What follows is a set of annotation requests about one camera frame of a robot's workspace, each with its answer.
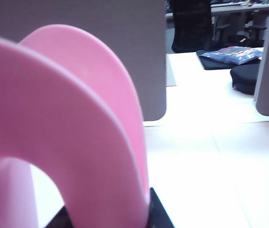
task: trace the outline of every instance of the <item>white desk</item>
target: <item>white desk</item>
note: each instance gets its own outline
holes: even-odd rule
[[[269,10],[269,4],[254,4],[253,6],[234,5],[234,3],[226,3],[224,6],[211,7],[212,16],[226,15],[231,13],[248,12],[248,11],[264,11]],[[166,19],[172,19],[173,13],[167,13]]]
[[[269,228],[269,117],[230,70],[206,71],[195,53],[167,59],[167,113],[144,125],[150,185],[175,227]]]

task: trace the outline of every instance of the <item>blue package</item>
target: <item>blue package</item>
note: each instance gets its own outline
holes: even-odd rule
[[[206,52],[200,56],[208,57],[219,62],[241,65],[262,57],[262,54],[262,51],[252,47],[231,46],[217,51]]]

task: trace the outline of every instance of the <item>white desk surface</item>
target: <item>white desk surface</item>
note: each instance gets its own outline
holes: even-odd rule
[[[195,53],[168,60],[167,113],[144,123],[150,186],[176,228],[269,228],[269,117],[231,88],[229,70],[205,71]],[[32,171],[43,227],[63,201]]]
[[[211,7],[212,16],[218,16],[223,14],[238,13],[238,12],[247,12],[255,10],[269,10],[269,4],[254,4],[252,6],[244,5],[234,5],[234,3],[226,3],[224,6],[220,7]],[[166,14],[166,19],[173,18],[172,13]]]

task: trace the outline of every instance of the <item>black cushion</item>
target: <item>black cushion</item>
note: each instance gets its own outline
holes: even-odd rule
[[[236,66],[230,71],[232,86],[236,90],[253,95],[257,83],[259,64]]]

